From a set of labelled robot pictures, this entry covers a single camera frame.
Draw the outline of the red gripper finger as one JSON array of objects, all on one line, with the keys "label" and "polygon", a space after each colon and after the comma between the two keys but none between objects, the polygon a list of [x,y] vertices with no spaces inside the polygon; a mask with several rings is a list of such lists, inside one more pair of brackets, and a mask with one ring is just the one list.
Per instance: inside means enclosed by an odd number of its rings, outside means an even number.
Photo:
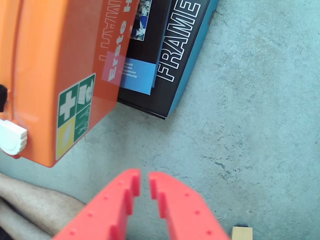
[{"label": "red gripper finger", "polygon": [[159,171],[149,174],[149,185],[159,216],[166,220],[170,240],[229,239],[198,192]]},{"label": "red gripper finger", "polygon": [[54,239],[124,240],[134,199],[140,195],[140,179],[136,168],[119,174]]}]

